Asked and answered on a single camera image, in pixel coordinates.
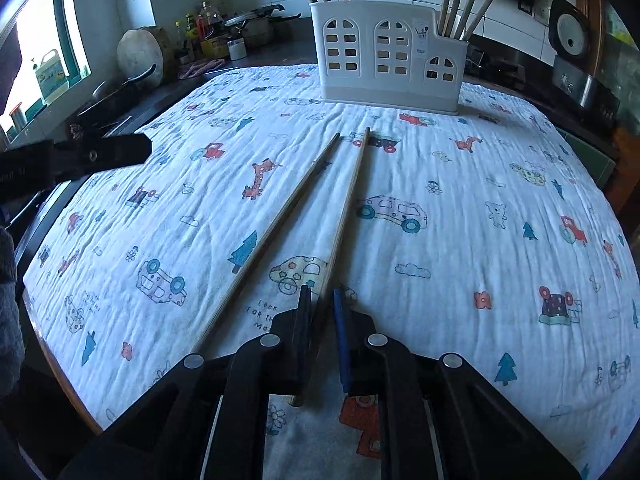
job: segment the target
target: pan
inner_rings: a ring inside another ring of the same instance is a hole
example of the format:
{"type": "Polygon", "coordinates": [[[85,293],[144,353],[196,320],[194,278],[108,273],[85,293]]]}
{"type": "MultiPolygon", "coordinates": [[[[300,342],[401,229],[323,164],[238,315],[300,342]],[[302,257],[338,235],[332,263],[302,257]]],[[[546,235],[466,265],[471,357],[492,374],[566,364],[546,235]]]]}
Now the pan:
{"type": "Polygon", "coordinates": [[[119,117],[124,112],[135,106],[140,101],[141,91],[136,83],[144,81],[156,70],[153,63],[139,76],[127,79],[117,90],[114,90],[103,99],[91,104],[86,110],[76,115],[76,123],[83,129],[92,128],[104,124],[119,117]]]}

